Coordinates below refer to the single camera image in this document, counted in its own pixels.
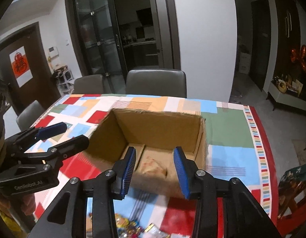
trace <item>gray chair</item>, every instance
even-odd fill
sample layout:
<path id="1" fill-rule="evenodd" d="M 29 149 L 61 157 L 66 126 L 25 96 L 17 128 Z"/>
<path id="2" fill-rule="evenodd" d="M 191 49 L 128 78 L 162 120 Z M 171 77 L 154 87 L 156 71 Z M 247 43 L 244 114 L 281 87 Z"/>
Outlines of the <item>gray chair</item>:
<path id="1" fill-rule="evenodd" d="M 103 94 L 103 77 L 101 74 L 89 75 L 74 81 L 73 94 Z"/>
<path id="2" fill-rule="evenodd" d="M 171 69 L 131 70 L 126 77 L 126 94 L 186 98 L 186 75 Z"/>
<path id="3" fill-rule="evenodd" d="M 16 118 L 21 131 L 27 130 L 43 113 L 45 109 L 35 100 Z"/>

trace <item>colorful tablecloth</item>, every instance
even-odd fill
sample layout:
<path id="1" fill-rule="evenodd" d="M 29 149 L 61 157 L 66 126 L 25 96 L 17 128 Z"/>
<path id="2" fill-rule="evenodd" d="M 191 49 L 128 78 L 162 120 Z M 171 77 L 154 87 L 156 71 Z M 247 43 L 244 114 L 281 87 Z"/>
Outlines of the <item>colorful tablecloth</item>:
<path id="1" fill-rule="evenodd" d="M 29 151 L 46 151 L 72 137 L 88 136 L 112 108 L 184 112 L 206 119 L 206 171 L 216 178 L 238 177 L 276 223 L 278 211 L 277 181 L 274 161 L 263 126 L 254 108 L 225 102 L 137 95 L 65 95 L 34 124 L 45 127 L 58 122 L 68 126 L 66 133 L 40 141 Z M 59 172 L 60 184 L 35 194 L 36 216 L 54 199 L 65 183 L 74 176 L 81 180 L 99 174 L 80 153 L 64 161 Z M 144 227 L 154 223 L 168 233 L 191 235 L 195 216 L 194 201 L 167 198 L 130 189 L 123 201 L 114 201 L 115 211 L 138 219 Z"/>

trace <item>tablecloth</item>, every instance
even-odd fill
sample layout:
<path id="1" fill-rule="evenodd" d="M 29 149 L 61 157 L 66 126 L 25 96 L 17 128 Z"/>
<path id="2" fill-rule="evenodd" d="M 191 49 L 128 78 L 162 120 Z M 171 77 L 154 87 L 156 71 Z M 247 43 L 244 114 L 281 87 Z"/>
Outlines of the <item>tablecloth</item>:
<path id="1" fill-rule="evenodd" d="M 253 107 L 199 99 L 139 95 L 65 95 L 36 122 L 45 127 L 58 122 L 68 126 L 66 133 L 40 141 L 28 152 L 47 151 L 72 137 L 86 136 L 112 108 L 183 112 L 206 119 L 206 171 L 216 178 L 238 177 L 276 223 L 278 193 L 275 165 L 264 128 Z M 81 180 L 96 177 L 100 171 L 81 153 L 66 159 L 59 172 L 60 184 L 35 194 L 39 218 L 65 183 L 74 176 Z M 195 202 L 130 189 L 123 201 L 114 201 L 115 211 L 138 219 L 144 227 L 154 223 L 168 233 L 191 235 Z"/>

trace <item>chair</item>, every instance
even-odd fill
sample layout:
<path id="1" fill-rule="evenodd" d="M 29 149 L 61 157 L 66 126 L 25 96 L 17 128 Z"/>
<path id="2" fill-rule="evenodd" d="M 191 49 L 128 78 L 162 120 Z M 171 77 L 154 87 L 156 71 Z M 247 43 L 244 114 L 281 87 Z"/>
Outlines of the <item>chair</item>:
<path id="1" fill-rule="evenodd" d="M 126 94 L 186 98 L 186 75 L 170 69 L 131 70 L 126 77 Z"/>
<path id="2" fill-rule="evenodd" d="M 35 100 L 16 118 L 21 131 L 27 130 L 43 113 L 45 109 Z"/>
<path id="3" fill-rule="evenodd" d="M 73 94 L 103 94 L 103 77 L 101 74 L 89 75 L 74 81 Z"/>

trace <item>floor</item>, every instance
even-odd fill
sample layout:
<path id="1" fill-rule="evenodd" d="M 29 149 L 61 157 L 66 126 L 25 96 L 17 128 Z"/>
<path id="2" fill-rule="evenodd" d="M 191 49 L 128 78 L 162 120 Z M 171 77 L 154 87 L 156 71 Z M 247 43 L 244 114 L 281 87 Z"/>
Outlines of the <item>floor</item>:
<path id="1" fill-rule="evenodd" d="M 233 91 L 238 90 L 241 104 L 254 106 L 267 134 L 274 162 L 278 183 L 284 172 L 299 166 L 292 140 L 306 140 L 306 116 L 280 109 L 266 100 L 267 95 L 261 92 L 246 74 L 236 73 Z"/>

